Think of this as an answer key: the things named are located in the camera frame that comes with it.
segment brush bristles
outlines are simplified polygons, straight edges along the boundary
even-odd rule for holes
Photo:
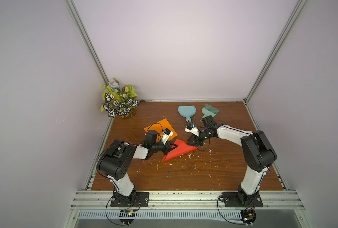
[[[214,108],[212,106],[210,106],[209,104],[206,104],[204,106],[204,109],[207,109],[208,111],[214,113],[214,114],[217,114],[220,110],[218,110],[217,108]]]

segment red paper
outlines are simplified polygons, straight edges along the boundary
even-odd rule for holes
[[[172,159],[174,157],[178,157],[180,155],[183,155],[185,153],[191,152],[196,149],[195,146],[188,146],[186,142],[176,139],[175,144],[178,145],[177,148],[173,149],[171,152],[169,152],[167,155],[164,156],[163,160],[161,162],[165,162],[169,159]]]

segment orange paper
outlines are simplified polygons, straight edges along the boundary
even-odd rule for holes
[[[175,144],[178,145],[177,148],[173,149],[171,152],[169,152],[167,155],[164,156],[163,160],[161,162],[166,162],[167,160],[178,157],[182,154],[191,152],[192,150],[195,150],[195,146],[188,146],[186,142],[176,139]]]
[[[161,126],[163,126],[163,130],[169,129],[173,132],[173,136],[171,136],[168,140],[174,139],[176,136],[178,136],[178,134],[175,132],[175,130],[170,125],[170,123],[167,121],[167,119],[163,119],[163,120],[159,121],[158,123],[161,124]],[[151,127],[150,126],[145,127],[144,130],[145,130],[145,132],[147,132],[148,130],[155,130],[159,133],[162,130],[161,126],[159,124],[154,124]]]

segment black mounting plate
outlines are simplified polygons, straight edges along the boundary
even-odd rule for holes
[[[136,202],[132,205],[132,207],[148,207],[148,196],[150,194],[148,192],[136,192]],[[111,200],[111,207],[126,207],[126,205],[118,204],[118,201]]]
[[[222,192],[222,195],[227,196],[228,201],[225,200],[225,207],[263,207],[263,202],[260,198],[259,192],[255,195],[253,201],[250,204],[247,205],[241,205],[239,204],[239,201],[237,199],[237,192]]]

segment green brush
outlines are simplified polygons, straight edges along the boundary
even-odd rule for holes
[[[214,107],[210,106],[209,104],[206,104],[204,106],[204,108],[202,109],[202,113],[204,114],[202,119],[206,116],[214,117],[219,111],[220,110],[218,110],[217,108],[214,108]]]

